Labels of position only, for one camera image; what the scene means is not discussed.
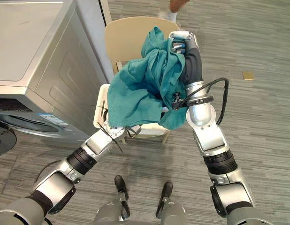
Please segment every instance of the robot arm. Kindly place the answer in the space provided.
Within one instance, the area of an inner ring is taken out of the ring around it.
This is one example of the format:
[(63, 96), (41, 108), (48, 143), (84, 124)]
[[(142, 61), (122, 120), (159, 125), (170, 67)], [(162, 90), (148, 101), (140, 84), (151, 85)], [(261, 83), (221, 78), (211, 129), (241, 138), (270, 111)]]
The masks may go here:
[[(135, 134), (140, 131), (139, 126), (129, 129), (133, 129)], [(113, 139), (122, 139), (126, 132), (126, 127), (110, 127), (106, 120), (103, 129), (41, 178), (29, 196), (0, 210), (0, 224), (40, 225), (47, 213), (55, 214), (62, 210), (76, 191), (74, 185), (109, 152)]]
[[(194, 139), (213, 183), (210, 190), (217, 213), (227, 217), (228, 225), (271, 225), (267, 217), (255, 208), (252, 192), (241, 168), (235, 162), (217, 124), (219, 122), (216, 123), (216, 113), (210, 105), (213, 97), (203, 88), (196, 37), (188, 31), (175, 31), (170, 33), (170, 38), (178, 43), (174, 51), (185, 51), (186, 66), (180, 80), (186, 84), (186, 94), (190, 96), (187, 100), (181, 100), (177, 95), (173, 108), (181, 105), (189, 108), (187, 121), (193, 129)], [(140, 131), (138, 126), (132, 129), (135, 134)], [(29, 196), (0, 210), (0, 224), (40, 225), (47, 213), (54, 214), (62, 210), (75, 193), (75, 184), (108, 153), (113, 139), (122, 139), (126, 131), (126, 127), (110, 127), (105, 121), (102, 130), (40, 179)]]
[(173, 108), (184, 103), (189, 109), (186, 114), (194, 139), (208, 168), (213, 183), (210, 187), (217, 213), (227, 217), (228, 225), (271, 224), (266, 216), (256, 209), (252, 192), (237, 165), (221, 128), (216, 123), (215, 109), (210, 105), (213, 97), (208, 95), (202, 80), (200, 51), (196, 37), (188, 31), (170, 33), (174, 45), (185, 48), (186, 65), (180, 80), (186, 85), (187, 102), (176, 96)]

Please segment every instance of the chair backrest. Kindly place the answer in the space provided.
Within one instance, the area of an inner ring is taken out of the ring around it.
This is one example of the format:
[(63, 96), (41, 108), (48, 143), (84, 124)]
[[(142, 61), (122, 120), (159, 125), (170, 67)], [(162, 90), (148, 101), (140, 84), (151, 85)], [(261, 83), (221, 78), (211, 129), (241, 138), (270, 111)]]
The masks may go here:
[(141, 58), (142, 45), (149, 31), (158, 26), (168, 38), (179, 30), (174, 22), (156, 17), (137, 16), (110, 22), (105, 31), (107, 55), (112, 61), (128, 61)]

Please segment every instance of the washing machine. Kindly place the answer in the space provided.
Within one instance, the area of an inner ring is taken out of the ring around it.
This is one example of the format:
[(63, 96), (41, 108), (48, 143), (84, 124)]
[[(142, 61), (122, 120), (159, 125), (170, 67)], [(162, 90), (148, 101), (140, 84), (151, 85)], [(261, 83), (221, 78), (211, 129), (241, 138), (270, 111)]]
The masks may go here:
[(85, 141), (104, 83), (74, 1), (0, 1), (0, 143), (12, 130)]

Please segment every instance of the washing machine door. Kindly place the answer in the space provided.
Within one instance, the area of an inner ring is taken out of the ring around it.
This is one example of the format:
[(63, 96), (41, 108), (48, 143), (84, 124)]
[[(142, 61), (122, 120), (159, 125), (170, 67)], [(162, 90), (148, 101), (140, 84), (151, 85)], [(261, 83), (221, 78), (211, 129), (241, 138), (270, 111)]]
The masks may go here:
[(0, 121), (7, 123), (15, 130), (32, 135), (59, 137), (61, 136), (61, 133), (63, 133), (63, 129), (61, 127), (54, 125), (50, 122), (38, 120), (32, 117), (0, 114)]
[(11, 150), (17, 142), (17, 137), (8, 125), (0, 122), (0, 156)]

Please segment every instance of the teal towel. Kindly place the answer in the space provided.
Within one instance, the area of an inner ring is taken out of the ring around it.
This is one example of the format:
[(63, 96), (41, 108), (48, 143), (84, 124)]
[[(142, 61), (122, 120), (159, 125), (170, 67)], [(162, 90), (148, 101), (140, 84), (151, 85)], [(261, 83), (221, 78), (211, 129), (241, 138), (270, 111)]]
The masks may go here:
[[(172, 130), (185, 122), (187, 108), (175, 111), (171, 105), (174, 92), (185, 97), (185, 86), (178, 80), (185, 59), (182, 54), (171, 52), (171, 48), (172, 40), (164, 40), (163, 32), (155, 27), (143, 44), (143, 58), (130, 60), (115, 75), (107, 93), (110, 126), (157, 122)], [(169, 112), (161, 118), (165, 106)]]

